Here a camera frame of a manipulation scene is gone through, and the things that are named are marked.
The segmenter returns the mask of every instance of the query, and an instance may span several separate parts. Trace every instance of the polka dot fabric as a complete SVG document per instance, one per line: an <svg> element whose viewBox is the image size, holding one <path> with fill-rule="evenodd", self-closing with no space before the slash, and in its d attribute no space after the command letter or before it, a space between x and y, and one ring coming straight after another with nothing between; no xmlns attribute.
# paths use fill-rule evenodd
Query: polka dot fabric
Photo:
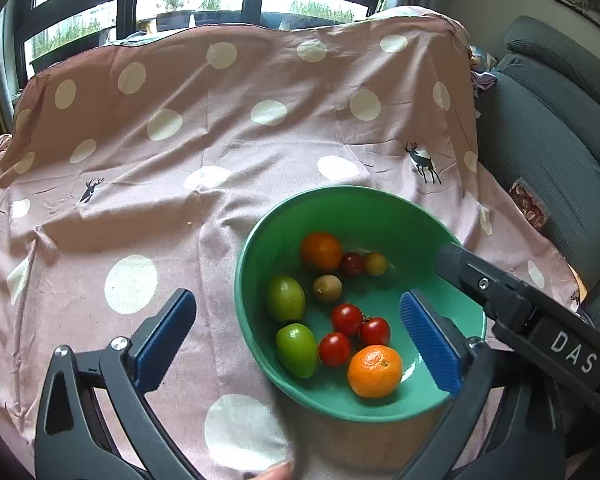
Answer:
<svg viewBox="0 0 600 480"><path fill-rule="evenodd" d="M356 447L361 428L285 399L281 410L235 319L235 262L281 200L371 186L571 303L568 266L480 164L465 37L436 15L314 30L197 27L35 76L0 174L0 428L23 460L32 465L50 349L103 348L185 287L196 323L149 399L206 478L243 479L335 433L338 446L311 452L304 478L391 477L386 464L398 467L422 442L404 435L426 434L430 415L408 431L372 428L373 442L400 446L368 453Z"/></svg>

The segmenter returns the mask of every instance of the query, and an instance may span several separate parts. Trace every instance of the gray chair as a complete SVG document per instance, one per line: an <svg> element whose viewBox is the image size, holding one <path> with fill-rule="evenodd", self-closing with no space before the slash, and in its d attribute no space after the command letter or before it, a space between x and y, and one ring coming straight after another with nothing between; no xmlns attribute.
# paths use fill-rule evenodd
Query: gray chair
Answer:
<svg viewBox="0 0 600 480"><path fill-rule="evenodd" d="M542 234L582 278L600 330L600 60L528 16L505 43L498 82L477 100L479 158L505 189L523 177L544 201Z"/></svg>

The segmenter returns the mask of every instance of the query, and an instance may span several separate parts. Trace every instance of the hand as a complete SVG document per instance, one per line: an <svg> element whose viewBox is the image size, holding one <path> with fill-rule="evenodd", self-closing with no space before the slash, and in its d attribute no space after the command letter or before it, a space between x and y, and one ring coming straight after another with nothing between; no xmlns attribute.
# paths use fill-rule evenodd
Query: hand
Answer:
<svg viewBox="0 0 600 480"><path fill-rule="evenodd" d="M290 480L291 466L289 462L281 462L272 465L266 471L263 471L252 480Z"/></svg>

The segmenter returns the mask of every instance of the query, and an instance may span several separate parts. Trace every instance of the orange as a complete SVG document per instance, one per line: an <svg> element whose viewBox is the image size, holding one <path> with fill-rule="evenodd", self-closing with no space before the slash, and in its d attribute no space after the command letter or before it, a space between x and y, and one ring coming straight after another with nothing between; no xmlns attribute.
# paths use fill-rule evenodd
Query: orange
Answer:
<svg viewBox="0 0 600 480"><path fill-rule="evenodd" d="M393 348L371 345L349 363L349 386L360 397L378 399L394 391L402 378L402 360Z"/></svg>
<svg viewBox="0 0 600 480"><path fill-rule="evenodd" d="M342 247L338 239L324 231L316 231L304 237L300 244L300 259L312 269L328 272L338 268Z"/></svg>

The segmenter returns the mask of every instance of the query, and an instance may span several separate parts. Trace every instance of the white polka dot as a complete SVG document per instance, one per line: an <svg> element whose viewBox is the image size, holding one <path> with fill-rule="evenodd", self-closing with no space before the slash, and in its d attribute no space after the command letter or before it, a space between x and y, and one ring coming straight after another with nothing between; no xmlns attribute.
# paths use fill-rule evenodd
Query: white polka dot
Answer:
<svg viewBox="0 0 600 480"><path fill-rule="evenodd" d="M104 297L117 313L133 314L148 305L157 285L154 263L146 256L132 254L111 267L104 283Z"/></svg>
<svg viewBox="0 0 600 480"><path fill-rule="evenodd" d="M214 43L206 51L206 60L213 68L222 70L234 64L238 49L233 43Z"/></svg>
<svg viewBox="0 0 600 480"><path fill-rule="evenodd" d="M220 166L202 166L191 173L184 181L186 189L211 189L220 186L229 178L231 171Z"/></svg>
<svg viewBox="0 0 600 480"><path fill-rule="evenodd" d="M27 173L33 164L33 159L36 158L35 152L29 152L23 156L18 162L13 165L13 169L17 174Z"/></svg>
<svg viewBox="0 0 600 480"><path fill-rule="evenodd" d="M7 289L14 305L29 279L29 258L22 260L7 276Z"/></svg>
<svg viewBox="0 0 600 480"><path fill-rule="evenodd" d="M263 471L282 462L289 444L270 408L245 395L220 397L206 413L205 441L219 465Z"/></svg>
<svg viewBox="0 0 600 480"><path fill-rule="evenodd" d="M529 271L529 275L531 276L531 279L534 280L534 283L539 288L544 288L544 276L542 275L542 272L540 272L540 269L538 269L538 267L536 267L536 264L533 263L531 260L529 260L526 263L526 268Z"/></svg>
<svg viewBox="0 0 600 480"><path fill-rule="evenodd" d="M16 200L11 203L11 219L14 218L22 218L29 212L29 208L31 208L31 202L28 198L24 200Z"/></svg>
<svg viewBox="0 0 600 480"><path fill-rule="evenodd" d="M327 55L327 47L320 40L307 40L298 45L298 56L309 63L318 63Z"/></svg>
<svg viewBox="0 0 600 480"><path fill-rule="evenodd" d="M75 82L73 79L65 79L56 89L56 106L65 110L75 99Z"/></svg>
<svg viewBox="0 0 600 480"><path fill-rule="evenodd" d="M433 85L433 100L445 112L449 110L449 107L451 106L451 98L449 97L449 91L446 89L446 86L442 81L438 81L435 85Z"/></svg>
<svg viewBox="0 0 600 480"><path fill-rule="evenodd" d="M20 113L16 117L16 123L15 123L16 131L19 131L22 129L24 124L27 122L27 118L29 117L30 113L31 113L31 110L29 108L24 108L24 110L20 111Z"/></svg>
<svg viewBox="0 0 600 480"><path fill-rule="evenodd" d="M182 117L179 113L165 108L157 111L146 126L151 140L168 139L175 135L182 126Z"/></svg>
<svg viewBox="0 0 600 480"><path fill-rule="evenodd" d="M485 208L480 202L478 202L478 209L480 210L480 227L485 233L490 235L491 233L493 233L493 229L491 228L489 210Z"/></svg>
<svg viewBox="0 0 600 480"><path fill-rule="evenodd" d="M478 155L477 153L469 150L464 154L464 164L469 168L469 170L476 173L478 171Z"/></svg>
<svg viewBox="0 0 600 480"><path fill-rule="evenodd" d="M407 38L399 34L389 34L380 40L380 48L385 52L400 52L407 48Z"/></svg>
<svg viewBox="0 0 600 480"><path fill-rule="evenodd" d="M371 90L358 90L349 100L351 113L361 121L372 121L380 115L380 101Z"/></svg>
<svg viewBox="0 0 600 480"><path fill-rule="evenodd" d="M341 156L327 155L318 160L318 171L331 181L351 178L360 174L358 167Z"/></svg>
<svg viewBox="0 0 600 480"><path fill-rule="evenodd" d="M134 61L125 66L118 77L118 89L126 95L135 94L142 88L146 79L146 68L139 61Z"/></svg>
<svg viewBox="0 0 600 480"><path fill-rule="evenodd" d="M72 164L77 164L78 162L82 162L85 158L90 156L93 152L96 151L97 143L93 139L87 139L78 144L74 152L71 154L69 158L69 162Z"/></svg>
<svg viewBox="0 0 600 480"><path fill-rule="evenodd" d="M276 126L285 117L286 107L278 101L261 101L251 109L251 120L263 126Z"/></svg>

